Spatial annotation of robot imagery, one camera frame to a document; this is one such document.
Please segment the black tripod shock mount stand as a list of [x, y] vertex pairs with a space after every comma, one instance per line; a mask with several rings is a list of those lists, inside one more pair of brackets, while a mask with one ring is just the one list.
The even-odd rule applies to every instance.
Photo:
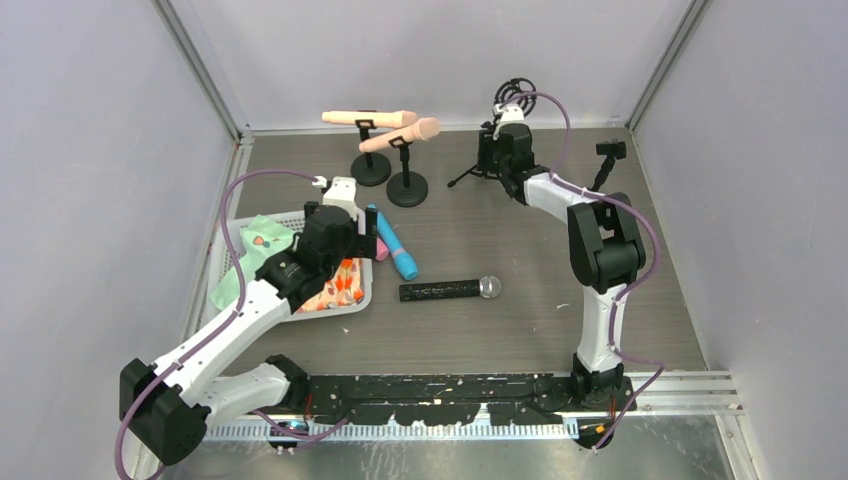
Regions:
[[[522, 108], [525, 119], [535, 109], [537, 103], [537, 91], [535, 84], [525, 78], [517, 77], [504, 82], [494, 95], [495, 104], [517, 102]], [[498, 180], [499, 172], [495, 160], [495, 142], [492, 138], [494, 131], [494, 116], [491, 121], [480, 125], [478, 131], [478, 149], [476, 163], [460, 174], [457, 178], [447, 183], [448, 188], [453, 188], [457, 183], [467, 176], [474, 176], [484, 180]]]

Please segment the black round base clip stand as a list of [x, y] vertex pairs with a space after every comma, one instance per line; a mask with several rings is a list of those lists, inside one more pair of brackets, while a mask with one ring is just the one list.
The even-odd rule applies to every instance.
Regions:
[[[355, 126], [359, 130], [361, 142], [369, 140], [370, 131], [377, 128], [372, 119], [357, 119]], [[360, 153], [351, 163], [350, 173], [359, 185], [374, 187], [389, 179], [391, 163], [381, 153]]]

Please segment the beige microphone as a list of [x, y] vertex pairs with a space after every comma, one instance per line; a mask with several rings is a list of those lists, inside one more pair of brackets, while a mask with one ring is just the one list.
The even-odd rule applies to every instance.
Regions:
[[417, 113], [406, 110], [394, 112], [333, 110], [321, 114], [321, 120], [325, 123], [364, 129], [400, 129], [413, 124], [418, 119]]
[[361, 141], [360, 153], [373, 153], [386, 148], [398, 148], [416, 141], [428, 141], [439, 135], [441, 123], [434, 117], [419, 119], [409, 126]]

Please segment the black glitter microphone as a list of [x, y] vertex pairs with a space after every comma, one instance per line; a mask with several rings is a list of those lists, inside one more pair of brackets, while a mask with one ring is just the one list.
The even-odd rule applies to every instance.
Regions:
[[398, 287], [401, 302], [452, 300], [480, 297], [496, 298], [502, 290], [500, 280], [495, 276], [479, 279], [404, 284]]

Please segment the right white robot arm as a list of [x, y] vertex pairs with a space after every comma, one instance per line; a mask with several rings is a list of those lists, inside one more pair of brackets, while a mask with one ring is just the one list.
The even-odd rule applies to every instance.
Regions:
[[508, 196], [544, 211], [567, 227], [569, 262], [583, 287], [583, 324], [573, 356], [576, 397], [610, 392], [624, 381], [618, 343], [629, 287], [647, 255], [627, 196], [602, 195], [563, 180], [535, 161], [530, 128], [482, 124], [477, 163]]

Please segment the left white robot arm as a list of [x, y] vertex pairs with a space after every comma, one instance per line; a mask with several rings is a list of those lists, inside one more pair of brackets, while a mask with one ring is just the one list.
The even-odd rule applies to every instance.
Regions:
[[151, 364], [139, 359], [120, 374], [119, 414], [165, 466], [186, 459], [208, 430], [265, 407], [306, 403], [309, 376], [283, 355], [224, 378], [222, 372], [274, 326], [293, 319], [347, 259], [372, 259], [378, 212], [308, 202], [292, 243], [270, 256], [233, 305]]

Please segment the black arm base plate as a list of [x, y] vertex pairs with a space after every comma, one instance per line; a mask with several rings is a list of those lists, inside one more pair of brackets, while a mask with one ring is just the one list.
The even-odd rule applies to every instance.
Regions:
[[295, 387], [293, 399], [263, 407], [321, 424], [468, 425], [487, 416], [494, 426], [551, 425], [566, 413], [620, 411], [635, 392], [631, 379], [585, 393], [569, 375], [314, 375]]

